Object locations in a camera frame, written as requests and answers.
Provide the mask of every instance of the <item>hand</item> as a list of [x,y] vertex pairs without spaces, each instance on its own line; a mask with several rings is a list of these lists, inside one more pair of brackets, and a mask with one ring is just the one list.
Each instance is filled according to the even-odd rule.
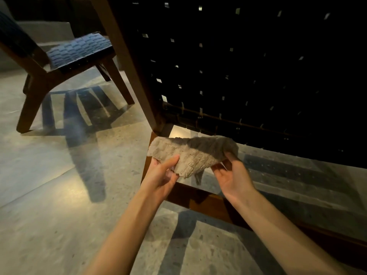
[[255,190],[252,180],[247,173],[243,163],[230,152],[225,152],[227,157],[222,164],[215,164],[211,167],[219,186],[227,200],[236,207],[244,195]]
[[140,190],[152,196],[159,205],[167,198],[179,177],[171,170],[177,164],[178,159],[178,154],[163,163],[152,158],[145,178],[140,185]]

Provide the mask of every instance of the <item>black woven panel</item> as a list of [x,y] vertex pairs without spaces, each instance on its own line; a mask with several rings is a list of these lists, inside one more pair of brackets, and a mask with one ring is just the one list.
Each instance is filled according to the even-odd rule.
[[20,57],[31,56],[37,44],[0,11],[0,41]]
[[334,0],[109,0],[170,121],[366,167],[359,6]]
[[91,56],[101,52],[114,52],[111,42],[99,33],[76,38],[66,44],[51,48],[47,55],[52,69],[71,70],[87,63]]

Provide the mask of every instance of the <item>person's left arm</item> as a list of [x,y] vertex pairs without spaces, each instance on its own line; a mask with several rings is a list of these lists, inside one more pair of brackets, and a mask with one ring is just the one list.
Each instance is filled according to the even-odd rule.
[[152,158],[140,189],[84,275],[130,274],[158,207],[178,179],[178,175],[170,170],[178,158],[175,155],[162,164]]

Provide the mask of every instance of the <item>person's right hand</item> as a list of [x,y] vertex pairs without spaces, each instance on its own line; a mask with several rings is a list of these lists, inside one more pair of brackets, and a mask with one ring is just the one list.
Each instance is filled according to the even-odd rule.
[[211,167],[227,200],[236,207],[244,195],[255,190],[252,180],[241,160],[231,152],[224,153],[227,159]]

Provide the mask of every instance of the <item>chair leg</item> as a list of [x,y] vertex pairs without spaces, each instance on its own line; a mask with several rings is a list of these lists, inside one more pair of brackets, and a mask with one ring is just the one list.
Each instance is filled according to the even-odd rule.
[[36,114],[41,107],[42,101],[46,94],[52,88],[40,80],[32,79],[28,86],[28,94],[25,98],[25,102],[19,117],[18,125],[16,130],[19,133],[29,132],[30,126],[33,123]]
[[107,81],[111,81],[111,78],[105,73],[104,68],[102,68],[101,65],[96,64],[95,67],[98,69],[99,73],[102,75],[102,77]]
[[115,83],[116,87],[121,92],[122,96],[125,98],[128,105],[134,104],[134,100],[132,99],[132,96],[127,89],[124,80],[122,80],[122,77],[119,73],[119,70],[117,69],[116,65],[114,64],[112,59],[104,59],[102,61],[104,67],[107,69],[108,74],[110,75],[112,81]]
[[28,92],[29,85],[31,83],[32,77],[28,74],[27,78],[25,79],[24,87],[23,87],[23,93],[26,95]]

